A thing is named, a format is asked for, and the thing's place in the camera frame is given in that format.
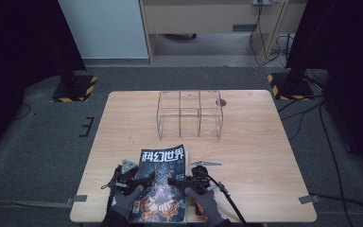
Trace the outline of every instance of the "cable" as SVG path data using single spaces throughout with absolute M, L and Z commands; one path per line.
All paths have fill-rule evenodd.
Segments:
M 289 140 L 289 141 L 290 141 L 290 140 L 292 140 L 292 139 L 294 139 L 294 137 L 296 137 L 296 136 L 299 134 L 300 129 L 302 128 L 302 122 L 303 122 L 304 115 L 305 115 L 306 113 L 310 112 L 310 111 L 315 110 L 315 108 L 317 108 L 319 105 L 321 105 L 321 103 L 322 103 L 322 102 L 318 103 L 317 105 L 315 105 L 315 106 L 313 106 L 313 107 L 308 108 L 307 110 L 305 110 L 305 111 L 303 111 L 303 112 L 294 113 L 293 115 L 290 115 L 290 116 L 287 116 L 287 117 L 281 118 L 281 120 L 286 120 L 286 119 L 288 119 L 288 118 L 290 118 L 290 117 L 293 117 L 293 116 L 295 116 L 295 115 L 298 115 L 298 114 L 301 114 L 301 115 L 302 115 L 302 117 L 300 118 L 299 128 L 297 129 L 296 133 L 294 133 L 294 135 L 293 135 L 293 136 L 291 136 L 290 138 L 288 138 L 288 140 Z
M 22 106 L 27 106 L 28 107 L 28 112 L 22 116 L 19 116 L 19 117 L 15 117 L 13 118 L 13 120 L 19 120 L 19 119 L 22 119 L 23 117 L 27 116 L 28 114 L 30 114 L 31 112 L 31 106 L 26 104 L 26 103 L 23 103 Z
M 342 198 L 340 198 L 340 197 L 325 196 L 325 195 L 320 195 L 320 194 L 316 194 L 316 193 L 309 193 L 309 195 L 311 195 L 311 196 L 317 195 L 317 196 L 319 196 L 321 198 L 325 198 L 325 199 L 329 199 L 329 200 L 335 200 L 335 201 L 341 201 L 342 200 Z M 345 200 L 348 201 L 348 202 L 363 206 L 363 202 L 361 202 L 361 201 L 354 201 L 354 200 L 350 200 L 350 199 L 345 199 Z
M 303 96 L 303 97 L 300 97 L 298 99 L 294 99 L 292 102 L 286 104 L 284 107 L 282 107 L 280 110 L 278 110 L 278 113 L 281 112 L 282 110 L 284 110 L 285 108 L 287 108 L 288 106 L 290 106 L 291 104 L 294 104 L 297 101 L 300 101 L 300 100 L 303 100 L 303 99 L 306 99 L 306 98 L 309 98 L 309 97 L 321 97 L 321 96 Z
M 203 172 L 203 171 L 199 171 L 197 170 L 198 173 L 208 177 L 218 188 L 219 190 L 223 193 L 223 195 L 225 195 L 226 199 L 228 200 L 229 204 L 232 206 L 232 208 L 234 209 L 235 213 L 238 215 L 238 217 L 241 220 L 241 223 L 243 223 L 244 226 L 249 227 L 249 224 L 246 222 L 246 220 L 244 219 L 244 217 L 241 215 L 240 211 L 238 210 L 237 206 L 235 205 L 235 203 L 233 202 L 231 195 L 229 194 L 228 190 L 226 190 L 226 187 L 221 183 L 221 182 L 217 182 L 215 181 L 214 178 L 212 178 L 208 173 Z
M 265 62 L 265 63 L 260 63 L 260 62 L 257 60 L 255 50 L 254 50 L 254 48 L 253 48 L 253 46 L 252 46 L 252 33 L 250 34 L 250 47 L 251 47 L 252 53 L 253 53 L 253 55 L 254 55 L 255 61 L 256 61 L 256 62 L 257 62 L 257 64 L 258 64 L 258 65 L 260 65 L 260 66 L 266 65 L 266 64 L 268 64 L 269 62 L 274 61 L 274 60 L 276 60 L 277 58 L 279 58 L 279 57 L 280 57 L 280 54 L 279 54 L 278 56 L 276 56 L 276 57 L 274 57 L 274 58 L 272 58 L 272 59 L 269 59 L 269 58 L 268 58 L 268 56 L 267 56 L 267 54 L 266 54 L 266 53 L 267 53 L 267 51 L 266 51 L 266 49 L 265 49 L 264 36 L 263 36 L 263 34 L 262 34 L 262 31 L 261 31 L 261 14 L 262 14 L 262 6 L 263 6 L 263 4 L 262 4 L 262 0 L 259 0 L 259 1 L 258 1 L 258 18 L 257 18 L 257 20 L 256 20 L 256 22 L 255 22 L 255 27 L 258 27 L 259 34 L 260 34 L 261 41 L 262 41 L 262 48 L 263 48 L 263 50 L 264 50 L 264 55 L 265 55 L 266 60 L 268 60 L 267 62 Z
M 286 120 L 286 119 L 291 118 L 291 117 L 293 117 L 293 116 L 295 116 L 295 115 L 298 115 L 298 114 L 306 114 L 306 113 L 308 113 L 308 112 L 310 112 L 310 111 L 313 111 L 315 108 L 317 108 L 319 105 L 321 105 L 321 103 L 322 103 L 322 102 L 318 103 L 317 105 L 315 105 L 315 106 L 313 106 L 313 107 L 310 107 L 310 108 L 306 109 L 306 110 L 305 110 L 305 111 L 303 111 L 303 112 L 298 112 L 298 113 L 294 113 L 293 115 L 283 117 L 283 118 L 281 118 L 281 120 Z
M 287 34 L 287 39 L 285 40 L 285 47 L 287 48 L 287 49 L 289 49 L 288 47 L 289 47 L 289 41 L 290 41 L 290 33 L 288 33 Z M 289 51 L 287 50 L 286 52 L 285 52 L 285 60 L 287 61 L 287 59 L 288 59 L 288 54 L 289 54 Z
M 332 147 L 332 144 L 331 144 L 331 141 L 330 141 L 330 138 L 329 138 L 329 134 L 328 134 L 328 131 L 326 130 L 326 127 L 325 127 L 325 123 L 323 122 L 323 117 L 322 117 L 322 105 L 323 103 L 325 102 L 326 99 L 324 99 L 321 104 L 320 104 L 320 123 L 322 124 L 322 128 L 323 128 L 323 132 L 325 133 L 325 136 L 326 136 L 326 140 L 328 142 L 328 146 L 329 146 L 329 149 L 331 151 L 331 154 L 332 154 L 332 158 L 333 158 L 333 161 L 335 163 L 335 169 L 336 169 L 336 173 L 337 173 L 337 180 L 338 180 L 338 187 L 339 187 L 339 190 L 340 190 L 340 196 L 341 196 L 341 201 L 343 203 L 343 209 L 344 209 L 344 214 L 346 216 L 346 219 L 347 221 L 349 222 L 349 225 L 351 227 L 353 227 L 353 223 L 350 219 L 350 216 L 348 214 L 348 211 L 347 211 L 347 205 L 346 205 L 346 199 L 344 198 L 344 191 L 343 191 L 343 186 L 342 186 L 342 183 L 341 183 L 341 178 L 340 178 L 340 170 L 338 169 L 338 164 L 337 164 L 337 159 L 336 159 L 336 155 L 335 155 L 335 152 L 333 150 L 333 147 Z
M 279 45 L 279 38 L 281 38 L 281 36 L 279 36 L 277 39 L 276 39 L 276 44 L 278 45 L 278 49 L 279 49 L 279 57 L 278 57 L 278 64 L 279 66 L 282 68 L 282 69 L 285 69 L 285 63 L 283 62 L 283 59 L 282 59 L 282 54 L 283 53 L 287 53 L 287 48 L 285 48 L 285 50 L 282 51 L 280 45 Z

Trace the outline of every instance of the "black glove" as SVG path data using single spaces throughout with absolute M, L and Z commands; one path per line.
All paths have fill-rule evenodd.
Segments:
M 123 195 L 120 191 L 115 192 L 112 197 L 110 212 L 115 212 L 122 217 L 127 218 L 134 201 L 140 196 L 143 190 L 144 187 L 142 185 L 138 185 L 128 196 Z
M 217 211 L 214 191 L 205 191 L 203 195 L 198 194 L 190 187 L 184 189 L 187 196 L 194 199 L 199 206 L 200 212 L 205 216 L 205 220 L 209 227 L 214 227 L 225 220 Z

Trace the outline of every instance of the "transparent box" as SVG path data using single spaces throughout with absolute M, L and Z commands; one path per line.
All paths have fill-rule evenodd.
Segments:
M 220 138 L 223 112 L 219 91 L 160 92 L 158 134 L 163 137 Z

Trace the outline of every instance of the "gray carpet floor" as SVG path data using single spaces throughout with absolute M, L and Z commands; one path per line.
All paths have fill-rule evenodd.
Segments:
M 60 78 L 30 86 L 23 105 L 0 141 L 0 201 L 64 203 L 78 191 L 85 164 L 111 91 L 131 90 L 270 90 L 267 75 L 280 68 L 253 67 L 111 67 L 89 68 L 98 76 L 84 102 L 56 103 L 51 96 Z M 313 87 L 316 95 L 320 91 Z M 290 101 L 275 100 L 278 109 Z M 303 112 L 322 97 L 298 101 L 280 112 L 281 118 Z M 316 107 L 303 117 L 283 120 L 287 137 L 308 191 L 340 197 L 337 171 L 320 123 L 320 111 L 337 157 L 346 199 L 363 202 L 363 160 L 348 153 L 331 114 Z M 83 125 L 95 121 L 87 137 Z M 350 226 L 340 200 L 321 198 L 315 203 L 313 223 L 270 223 L 269 227 Z M 363 227 L 363 205 L 347 201 L 348 217 Z M 0 226 L 78 226 L 69 219 L 71 208 L 0 206 Z M 97 223 L 84 226 L 97 226 Z

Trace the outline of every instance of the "magazine cover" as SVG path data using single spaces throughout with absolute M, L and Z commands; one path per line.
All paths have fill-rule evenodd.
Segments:
M 187 152 L 184 145 L 166 149 L 143 149 L 138 178 L 155 172 L 152 186 L 134 202 L 131 222 L 185 222 L 186 198 L 167 178 L 185 180 Z

